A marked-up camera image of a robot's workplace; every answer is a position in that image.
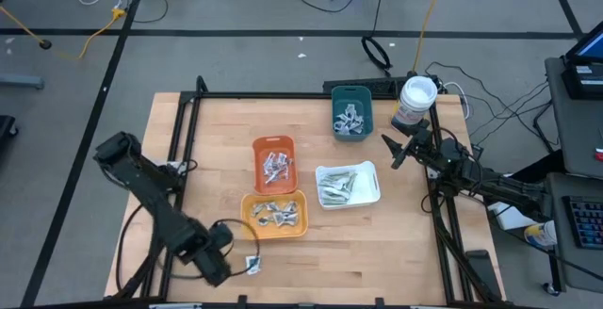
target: wooden table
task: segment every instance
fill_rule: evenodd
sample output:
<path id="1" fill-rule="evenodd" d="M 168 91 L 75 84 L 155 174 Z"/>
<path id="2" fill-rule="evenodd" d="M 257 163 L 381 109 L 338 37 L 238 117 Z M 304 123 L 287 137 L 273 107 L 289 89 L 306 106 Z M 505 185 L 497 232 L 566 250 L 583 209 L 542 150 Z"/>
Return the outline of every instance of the wooden table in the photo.
<path id="1" fill-rule="evenodd" d="M 168 155 L 178 97 L 177 93 L 155 96 L 143 141 L 143 153 L 151 159 L 165 160 Z M 309 229 L 296 239 L 262 241 L 259 274 L 233 277 L 218 288 L 204 281 L 172 279 L 168 300 L 236 302 L 238 295 L 247 295 L 249 302 L 263 303 L 372 304 L 383 297 L 388 304 L 445 304 L 432 217 L 420 209 L 427 194 L 425 172 L 413 159 L 392 170 L 391 154 L 380 136 L 408 141 L 389 124 L 393 103 L 373 101 L 373 134 L 360 143 L 343 143 L 332 134 L 331 100 L 202 99 L 192 151 L 199 168 L 188 177 L 183 211 L 206 226 L 218 219 L 239 218 L 241 199 L 253 193 L 253 140 L 289 135 L 295 140 Z M 437 105 L 441 125 L 469 146 L 458 96 L 439 96 Z M 185 135 L 183 131 L 182 146 Z M 365 160 L 377 168 L 381 199 L 366 207 L 322 210 L 315 168 Z M 489 251 L 503 289 L 483 206 L 461 197 L 455 202 L 465 250 Z M 138 204 L 130 195 L 124 220 Z M 146 256 L 151 231 L 151 219 L 141 211 L 125 237 L 123 282 Z M 233 227 L 233 231 L 237 240 L 228 260 L 237 271 L 244 269 L 245 256 L 254 255 L 254 246 L 242 239 L 242 229 Z M 457 281 L 456 264 L 449 260 Z M 198 274 L 192 265 L 185 267 L 178 261 L 173 270 Z M 116 292 L 114 273 L 115 260 L 107 295 Z M 455 294 L 462 299 L 458 281 Z"/>

